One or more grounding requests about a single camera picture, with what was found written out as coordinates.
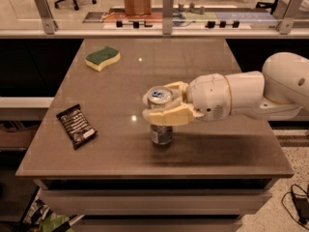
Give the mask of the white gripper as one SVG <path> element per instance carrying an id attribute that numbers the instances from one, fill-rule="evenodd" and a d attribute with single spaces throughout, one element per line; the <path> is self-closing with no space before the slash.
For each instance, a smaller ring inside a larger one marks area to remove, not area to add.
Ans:
<path id="1" fill-rule="evenodd" d="M 154 86 L 143 96 L 144 104 L 167 104 L 182 96 L 188 84 L 182 81 Z M 174 108 L 145 109 L 144 119 L 156 126 L 183 126 L 199 118 L 206 122 L 222 120 L 231 112 L 231 93 L 227 79 L 218 73 L 201 75 L 187 88 L 187 102 Z"/>

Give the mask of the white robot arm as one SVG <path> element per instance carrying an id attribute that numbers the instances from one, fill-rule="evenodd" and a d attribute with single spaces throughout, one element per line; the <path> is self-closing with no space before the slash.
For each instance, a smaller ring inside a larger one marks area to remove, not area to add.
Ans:
<path id="1" fill-rule="evenodd" d="M 156 86 L 143 97 L 144 119 L 157 126 L 182 126 L 232 115 L 280 121 L 309 110 L 309 60 L 290 52 L 269 56 L 258 72 L 201 75 Z"/>

